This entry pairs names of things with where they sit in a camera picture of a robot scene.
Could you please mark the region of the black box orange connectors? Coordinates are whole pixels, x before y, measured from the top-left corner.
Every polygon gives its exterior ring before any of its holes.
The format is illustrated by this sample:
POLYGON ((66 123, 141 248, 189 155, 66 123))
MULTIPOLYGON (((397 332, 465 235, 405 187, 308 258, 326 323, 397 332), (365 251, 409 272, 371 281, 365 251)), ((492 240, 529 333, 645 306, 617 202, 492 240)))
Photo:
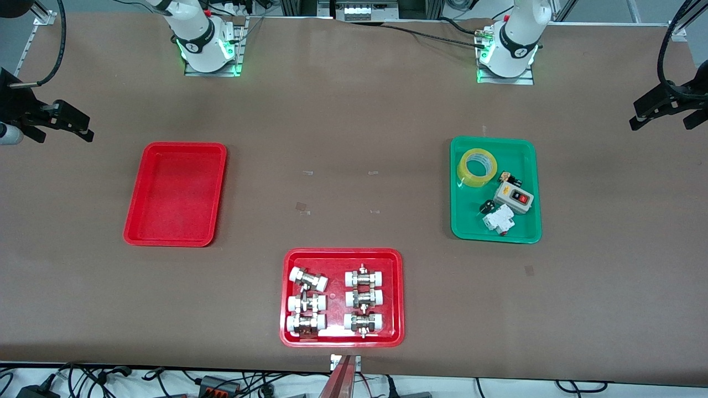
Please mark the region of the black box orange connectors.
POLYGON ((205 376, 197 379, 197 382, 197 398, 236 398, 240 392, 240 384, 235 381, 205 376))

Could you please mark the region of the black power adapter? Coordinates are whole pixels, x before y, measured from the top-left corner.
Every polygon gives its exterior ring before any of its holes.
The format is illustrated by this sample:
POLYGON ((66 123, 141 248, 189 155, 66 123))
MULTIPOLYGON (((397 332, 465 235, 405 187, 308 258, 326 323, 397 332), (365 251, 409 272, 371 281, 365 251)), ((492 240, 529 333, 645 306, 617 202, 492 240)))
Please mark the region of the black power adapter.
POLYGON ((61 398, 61 396, 51 391, 49 387, 28 385, 22 387, 15 398, 61 398))

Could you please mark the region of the green plastic tray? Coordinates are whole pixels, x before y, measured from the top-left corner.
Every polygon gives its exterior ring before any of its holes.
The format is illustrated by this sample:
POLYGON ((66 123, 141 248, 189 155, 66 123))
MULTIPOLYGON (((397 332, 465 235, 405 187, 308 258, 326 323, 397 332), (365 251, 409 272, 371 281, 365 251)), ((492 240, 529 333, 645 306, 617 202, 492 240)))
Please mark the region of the green plastic tray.
POLYGON ((534 145, 524 139, 483 138, 458 136, 449 146, 450 169, 450 226, 460 239, 534 244, 542 237, 542 212, 539 197, 538 158, 534 145), (457 166, 463 154, 473 148, 490 151, 495 156, 498 171, 491 181, 481 188, 471 188, 460 183, 457 166), (526 214, 515 214, 515 227, 506 236, 489 230, 480 214, 480 205, 492 200, 501 183, 498 177, 503 171, 510 172, 523 184, 522 189, 531 192, 534 202, 526 214))

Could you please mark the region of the white power strip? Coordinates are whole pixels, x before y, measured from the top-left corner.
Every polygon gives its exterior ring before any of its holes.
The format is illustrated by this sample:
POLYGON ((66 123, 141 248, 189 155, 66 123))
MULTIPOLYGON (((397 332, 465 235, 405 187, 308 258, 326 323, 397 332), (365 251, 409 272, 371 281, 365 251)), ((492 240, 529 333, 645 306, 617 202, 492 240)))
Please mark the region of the white power strip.
POLYGON ((386 3, 339 3, 338 11, 344 21, 380 21, 389 5, 386 3))

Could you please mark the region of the red metal bar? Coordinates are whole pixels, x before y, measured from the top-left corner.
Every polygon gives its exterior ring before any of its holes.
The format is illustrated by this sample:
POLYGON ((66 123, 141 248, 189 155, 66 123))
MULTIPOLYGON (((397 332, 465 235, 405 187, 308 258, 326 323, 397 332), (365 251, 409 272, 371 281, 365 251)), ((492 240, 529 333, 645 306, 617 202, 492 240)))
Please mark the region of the red metal bar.
POLYGON ((345 357, 323 387, 318 398, 352 398, 354 379, 357 372, 350 363, 350 357, 345 357))

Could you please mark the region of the grey switch box red button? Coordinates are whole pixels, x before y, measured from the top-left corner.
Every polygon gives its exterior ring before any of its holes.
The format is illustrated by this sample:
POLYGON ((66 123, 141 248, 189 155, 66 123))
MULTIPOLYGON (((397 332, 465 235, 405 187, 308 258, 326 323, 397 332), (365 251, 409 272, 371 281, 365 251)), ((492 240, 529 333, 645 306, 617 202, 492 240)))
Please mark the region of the grey switch box red button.
POLYGON ((503 182, 495 191, 493 199, 498 206, 508 206, 515 214, 526 214, 534 202, 534 196, 521 187, 503 182))

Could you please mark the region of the white circuit breaker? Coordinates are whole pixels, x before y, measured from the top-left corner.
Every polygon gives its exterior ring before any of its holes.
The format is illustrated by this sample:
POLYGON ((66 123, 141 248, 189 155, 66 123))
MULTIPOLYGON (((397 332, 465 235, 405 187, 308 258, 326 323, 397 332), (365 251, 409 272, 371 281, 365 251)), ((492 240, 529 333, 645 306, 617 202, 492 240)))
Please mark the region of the white circuit breaker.
POLYGON ((500 236, 506 236, 509 230, 516 225, 513 217, 515 217, 513 210, 507 204, 503 204, 486 214, 482 221, 489 230, 500 236))

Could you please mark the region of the white metal pipe fitting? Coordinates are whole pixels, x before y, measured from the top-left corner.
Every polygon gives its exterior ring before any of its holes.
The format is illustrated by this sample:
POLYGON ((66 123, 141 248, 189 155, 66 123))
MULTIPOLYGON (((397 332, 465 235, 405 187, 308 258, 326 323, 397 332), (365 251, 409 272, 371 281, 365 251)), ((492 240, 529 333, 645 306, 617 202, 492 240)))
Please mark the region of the white metal pipe fitting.
POLYGON ((344 327, 356 332, 362 338, 372 333, 381 332, 383 330, 382 314, 369 313, 368 315, 359 315, 356 313, 345 314, 343 318, 344 327))
POLYGON ((347 287, 352 288, 361 286, 382 287, 383 274, 379 270, 369 270, 367 265, 361 264, 359 269, 345 272, 345 284, 347 287))
POLYGON ((383 300, 383 290, 380 289, 369 289, 367 291, 354 289, 345 293, 346 306, 362 311, 370 307, 383 305, 383 300))
POLYGON ((296 314, 319 314, 326 311, 328 307, 328 297, 314 293, 309 295, 302 292, 300 295, 288 297, 288 311, 296 314))
POLYGON ((325 292, 329 278, 322 274, 311 274, 306 269, 293 267, 289 280, 299 285, 301 291, 325 292))
POLYGON ((325 314, 302 315, 295 314, 286 318, 286 329, 298 337, 318 335, 328 327, 325 314))

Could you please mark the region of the red plastic tray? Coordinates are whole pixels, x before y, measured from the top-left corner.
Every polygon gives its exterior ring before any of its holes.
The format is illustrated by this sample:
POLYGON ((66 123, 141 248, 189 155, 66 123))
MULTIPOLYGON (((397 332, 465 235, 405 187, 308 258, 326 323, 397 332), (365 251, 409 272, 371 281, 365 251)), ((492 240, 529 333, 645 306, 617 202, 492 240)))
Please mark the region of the red plastic tray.
POLYGON ((143 247, 210 245, 227 156, 227 147, 221 143, 147 145, 127 212, 124 241, 143 247))
POLYGON ((283 264, 282 305, 280 309, 280 339, 285 346, 298 348, 391 348, 404 340, 404 274, 400 252, 390 248, 296 248, 289 251, 283 264), (383 274, 382 287, 347 287, 345 273, 359 269, 361 264, 369 270, 379 270, 383 274), (311 274, 322 274, 329 278, 325 292, 301 291, 299 285, 289 280, 293 267, 306 269, 311 274), (370 307, 365 311, 346 306, 346 292, 352 290, 383 290, 383 305, 370 307), (326 295, 325 314, 327 328, 318 335, 298 337, 286 329, 286 318, 296 313, 288 311, 290 296, 307 292, 326 295), (383 330, 362 338, 356 332, 344 327, 345 314, 382 314, 383 330))

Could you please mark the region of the yellow packing tape roll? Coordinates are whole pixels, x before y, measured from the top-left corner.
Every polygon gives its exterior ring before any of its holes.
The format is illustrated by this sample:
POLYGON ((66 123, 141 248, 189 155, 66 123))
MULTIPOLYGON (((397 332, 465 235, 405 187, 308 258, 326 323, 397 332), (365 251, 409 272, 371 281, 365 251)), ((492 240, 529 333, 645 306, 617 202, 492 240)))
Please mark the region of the yellow packing tape roll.
POLYGON ((490 151, 473 148, 466 151, 457 166, 457 177, 460 183, 471 187, 481 188, 488 184, 497 174, 498 164, 495 156, 490 151))

